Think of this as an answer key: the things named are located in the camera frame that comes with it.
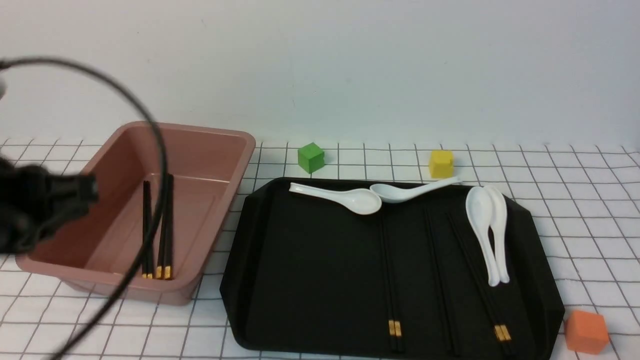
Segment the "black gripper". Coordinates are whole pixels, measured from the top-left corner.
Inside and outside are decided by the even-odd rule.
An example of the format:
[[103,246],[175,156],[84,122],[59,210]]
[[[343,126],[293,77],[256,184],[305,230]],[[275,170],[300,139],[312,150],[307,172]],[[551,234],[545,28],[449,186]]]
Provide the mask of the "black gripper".
[[0,251],[23,255],[99,200],[93,173],[55,174],[40,165],[0,160]]

